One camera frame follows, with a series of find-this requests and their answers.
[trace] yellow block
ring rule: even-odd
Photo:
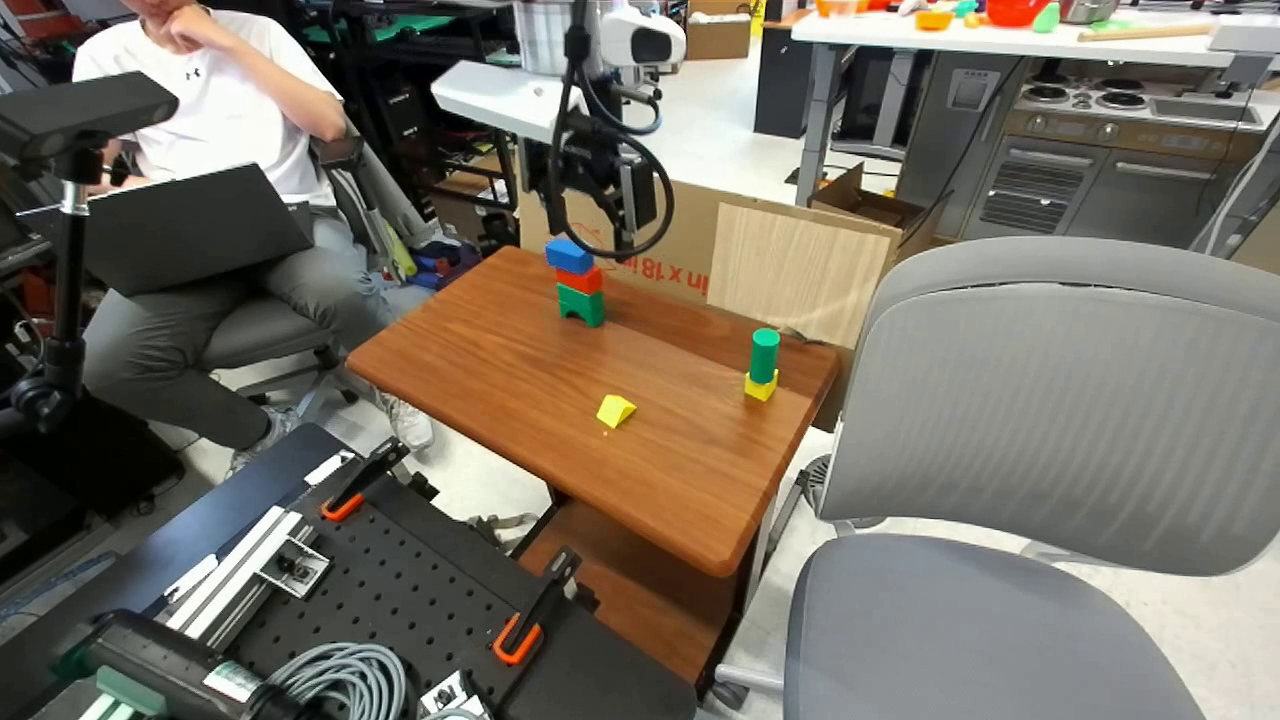
[[[775,377],[780,377],[780,374],[773,374],[770,385],[757,385],[754,374],[743,374],[743,396],[754,396],[757,406],[770,406],[773,393],[775,393]]]
[[[632,422],[632,418],[635,418],[635,406],[623,399],[623,396],[604,396],[601,409],[598,409],[598,422],[601,422],[604,430],[619,430],[619,424]]]

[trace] laptop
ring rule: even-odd
[[[21,211],[62,239],[62,210]],[[124,295],[164,294],[312,249],[256,166],[89,202],[83,267]]]

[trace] person's hand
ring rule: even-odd
[[[235,44],[235,33],[230,33],[204,4],[175,9],[159,38],[175,51],[217,48],[230,51]]]

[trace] wooden table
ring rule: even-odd
[[[352,352],[352,374],[489,446],[705,575],[738,575],[839,352],[785,339],[743,399],[754,319],[609,282],[604,327],[560,319],[555,277],[498,252]],[[604,393],[635,399],[609,431]]]

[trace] gray pants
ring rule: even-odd
[[[140,422],[181,424],[235,452],[259,446],[274,430],[267,413],[204,368],[209,337],[234,307],[265,294],[281,295],[345,350],[385,327],[352,230],[323,210],[302,210],[297,221],[316,249],[259,274],[148,295],[108,294],[83,334],[83,388]]]

